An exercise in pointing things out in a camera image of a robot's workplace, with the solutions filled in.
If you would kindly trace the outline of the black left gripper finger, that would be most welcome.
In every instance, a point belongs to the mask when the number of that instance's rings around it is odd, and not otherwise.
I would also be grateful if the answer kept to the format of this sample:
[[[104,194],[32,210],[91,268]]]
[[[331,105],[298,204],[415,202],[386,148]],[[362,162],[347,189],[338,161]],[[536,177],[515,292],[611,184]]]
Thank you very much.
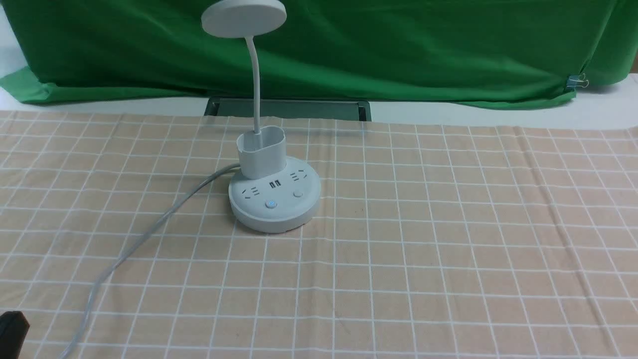
[[[0,316],[0,358],[17,359],[30,324],[21,311],[7,311]]]

